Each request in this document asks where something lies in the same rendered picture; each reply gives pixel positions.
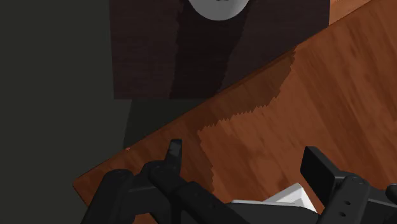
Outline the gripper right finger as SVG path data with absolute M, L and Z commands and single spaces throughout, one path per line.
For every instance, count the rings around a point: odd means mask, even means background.
M 300 172 L 324 206 L 316 224 L 397 224 L 397 185 L 379 190 L 314 146 L 305 147 Z

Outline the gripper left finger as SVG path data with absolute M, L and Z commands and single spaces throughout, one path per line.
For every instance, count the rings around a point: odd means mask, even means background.
M 171 140 L 165 158 L 139 174 L 107 172 L 80 224 L 133 224 L 150 214 L 157 224 L 249 224 L 200 184 L 180 176 L 182 141 Z

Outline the white angular block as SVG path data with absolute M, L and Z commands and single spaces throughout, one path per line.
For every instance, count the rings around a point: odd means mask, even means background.
M 289 206 L 289 207 L 303 207 L 313 212 L 317 212 L 304 188 L 299 183 L 285 188 L 279 193 L 269 197 L 264 201 L 257 200 L 239 200 L 232 201 L 234 204 L 260 204 L 270 206 Z

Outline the brown wooden table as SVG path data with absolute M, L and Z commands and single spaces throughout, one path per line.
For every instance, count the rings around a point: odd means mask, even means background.
M 306 146 L 377 188 L 397 182 L 397 0 L 255 0 L 244 31 L 230 69 L 251 74 L 78 177 L 85 203 L 175 137 L 182 176 L 223 202 L 303 183 Z

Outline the dark robot stand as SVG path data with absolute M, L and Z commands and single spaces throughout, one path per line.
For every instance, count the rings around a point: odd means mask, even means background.
M 109 0 L 117 99 L 205 99 L 328 27 L 330 0 Z

